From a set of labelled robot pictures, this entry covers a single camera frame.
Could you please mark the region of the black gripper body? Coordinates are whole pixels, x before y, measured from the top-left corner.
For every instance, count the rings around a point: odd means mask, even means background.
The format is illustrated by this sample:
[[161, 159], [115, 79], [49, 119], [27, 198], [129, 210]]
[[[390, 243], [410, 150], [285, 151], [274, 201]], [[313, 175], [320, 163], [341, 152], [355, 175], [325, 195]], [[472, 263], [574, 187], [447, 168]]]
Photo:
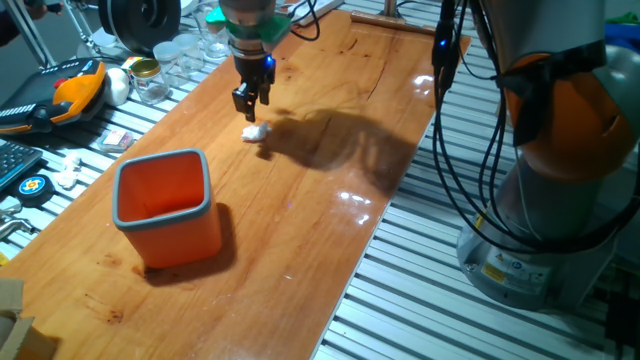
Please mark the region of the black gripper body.
[[256, 83], [257, 87], [275, 83], [276, 61], [270, 54], [253, 59], [235, 56], [234, 64], [242, 82]]

